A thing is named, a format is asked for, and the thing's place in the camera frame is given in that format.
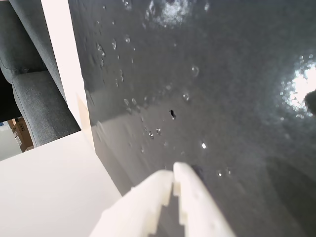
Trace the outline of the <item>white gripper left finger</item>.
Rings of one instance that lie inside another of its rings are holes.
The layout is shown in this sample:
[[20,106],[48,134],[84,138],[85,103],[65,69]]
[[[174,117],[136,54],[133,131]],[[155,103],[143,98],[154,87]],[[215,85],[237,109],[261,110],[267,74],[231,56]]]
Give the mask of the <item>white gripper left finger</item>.
[[102,212],[91,237],[147,237],[157,232],[163,206],[168,206],[173,172],[159,170]]

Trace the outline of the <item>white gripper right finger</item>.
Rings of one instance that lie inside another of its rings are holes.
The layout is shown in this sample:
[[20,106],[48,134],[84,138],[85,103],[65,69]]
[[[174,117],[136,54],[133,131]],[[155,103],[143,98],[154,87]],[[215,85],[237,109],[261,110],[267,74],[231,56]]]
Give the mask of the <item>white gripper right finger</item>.
[[234,237],[224,215],[196,172],[186,163],[173,165],[173,195],[186,237]]

